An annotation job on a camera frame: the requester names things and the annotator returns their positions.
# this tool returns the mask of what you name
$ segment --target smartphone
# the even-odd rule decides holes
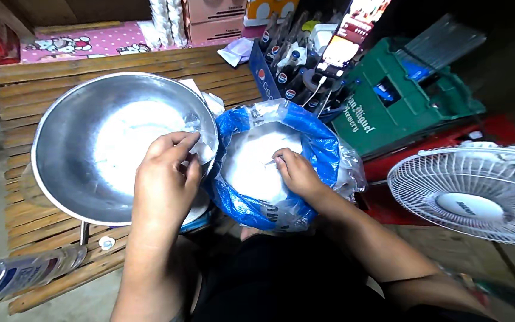
[[[327,77],[341,77],[390,2],[391,0],[352,0],[315,71]]]

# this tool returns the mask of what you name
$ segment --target hand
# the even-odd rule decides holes
[[[311,163],[301,154],[289,148],[283,148],[275,151],[272,157],[282,175],[283,182],[305,201],[311,202],[320,198],[327,190],[331,191],[331,188],[321,182]]]
[[[201,179],[198,156],[189,153],[199,139],[200,133],[173,132],[150,145],[136,170],[133,227],[155,231],[182,225]]]

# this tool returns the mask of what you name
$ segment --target charging cable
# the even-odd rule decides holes
[[[327,101],[329,100],[329,96],[331,96],[332,92],[333,92],[332,90],[329,90],[329,94],[327,94],[327,98],[325,99],[325,103],[323,103],[323,106],[321,107],[321,110],[319,111],[319,114],[317,114],[317,118],[319,118],[319,116],[321,116],[321,113],[323,113],[323,111],[325,110],[325,106],[327,105]]]
[[[321,85],[323,85],[323,83],[325,83],[326,80],[327,80],[326,76],[321,77],[321,79],[319,80],[319,84],[317,85],[317,88],[315,89],[313,94],[311,94],[311,96],[305,101],[305,103],[303,103],[303,105],[301,107],[304,107],[307,105],[307,103],[309,103],[309,101],[315,96],[315,94],[317,94],[317,91],[319,90],[319,88],[321,88]]]

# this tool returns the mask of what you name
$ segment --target stainless steel basin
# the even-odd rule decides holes
[[[200,131],[215,155],[216,123],[194,91],[165,77],[116,73],[66,92],[45,113],[32,145],[37,183],[80,220],[131,223],[134,174],[150,143],[173,131]],[[207,174],[213,158],[204,164]]]

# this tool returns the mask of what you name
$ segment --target white fan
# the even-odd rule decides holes
[[[442,227],[515,244],[515,147],[420,151],[389,172],[394,198]]]

